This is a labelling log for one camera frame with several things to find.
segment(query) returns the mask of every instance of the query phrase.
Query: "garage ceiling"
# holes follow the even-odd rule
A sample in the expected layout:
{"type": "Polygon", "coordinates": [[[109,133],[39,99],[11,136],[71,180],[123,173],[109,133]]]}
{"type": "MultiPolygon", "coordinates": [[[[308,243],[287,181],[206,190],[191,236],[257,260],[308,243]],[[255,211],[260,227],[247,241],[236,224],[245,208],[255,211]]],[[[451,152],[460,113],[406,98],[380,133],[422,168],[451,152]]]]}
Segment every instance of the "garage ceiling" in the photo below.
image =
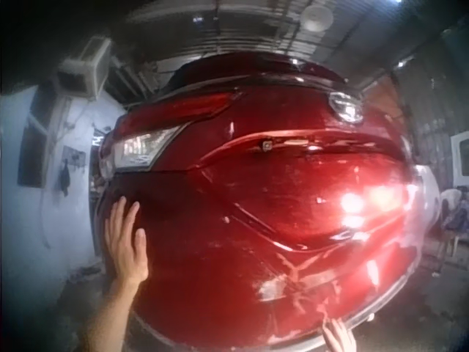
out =
{"type": "MultiPolygon", "coordinates": [[[[457,23],[465,10],[456,0],[163,0],[131,13],[111,32],[117,56],[153,67],[160,83],[192,59],[252,50],[318,62],[363,88],[457,23]],[[311,4],[332,11],[325,32],[301,27],[300,14],[311,4]]],[[[141,76],[139,70],[133,76],[141,76]]],[[[123,103],[147,98],[144,88],[151,86],[137,82],[138,89],[131,82],[133,97],[110,81],[109,92],[120,90],[123,103]]]]}

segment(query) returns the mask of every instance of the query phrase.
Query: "car rear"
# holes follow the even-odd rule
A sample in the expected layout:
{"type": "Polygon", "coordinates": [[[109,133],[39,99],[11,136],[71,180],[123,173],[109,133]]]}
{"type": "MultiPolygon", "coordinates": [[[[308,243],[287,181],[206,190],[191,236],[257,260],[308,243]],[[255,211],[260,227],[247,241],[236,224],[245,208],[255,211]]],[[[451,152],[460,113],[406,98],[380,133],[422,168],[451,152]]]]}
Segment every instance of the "car rear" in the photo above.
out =
{"type": "Polygon", "coordinates": [[[100,152],[97,233],[118,197],[141,203],[142,325],[181,349],[308,351],[325,316],[354,326],[381,308],[422,242],[399,132],[332,77],[193,76],[100,152]]]}

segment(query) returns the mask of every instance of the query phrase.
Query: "rear bumper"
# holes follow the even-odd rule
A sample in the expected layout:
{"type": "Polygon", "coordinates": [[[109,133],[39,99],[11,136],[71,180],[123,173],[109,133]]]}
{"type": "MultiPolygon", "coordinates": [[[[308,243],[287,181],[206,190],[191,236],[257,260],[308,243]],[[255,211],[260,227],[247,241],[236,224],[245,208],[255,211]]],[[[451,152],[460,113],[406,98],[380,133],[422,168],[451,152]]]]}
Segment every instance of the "rear bumper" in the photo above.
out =
{"type": "MultiPolygon", "coordinates": [[[[412,265],[408,268],[407,272],[402,275],[392,286],[388,288],[381,296],[373,300],[372,302],[364,305],[359,309],[355,314],[352,314],[348,318],[345,318],[345,325],[353,329],[356,326],[362,324],[371,314],[376,313],[381,308],[383,308],[407,283],[409,277],[416,270],[418,263],[420,262],[421,257],[417,257],[412,265]]],[[[146,324],[135,312],[133,313],[134,321],[139,325],[139,328],[144,331],[144,333],[153,336],[158,342],[162,342],[167,347],[176,348],[178,351],[183,351],[184,347],[178,345],[177,343],[172,342],[171,340],[164,337],[162,334],[158,333],[152,329],[148,324],[146,324]]],[[[282,342],[278,345],[272,345],[268,348],[268,351],[275,352],[308,352],[313,351],[316,348],[319,348],[325,344],[322,335],[314,333],[314,335],[302,337],[300,340],[293,340],[282,342]]],[[[253,349],[253,351],[266,351],[266,348],[253,349]]]]}

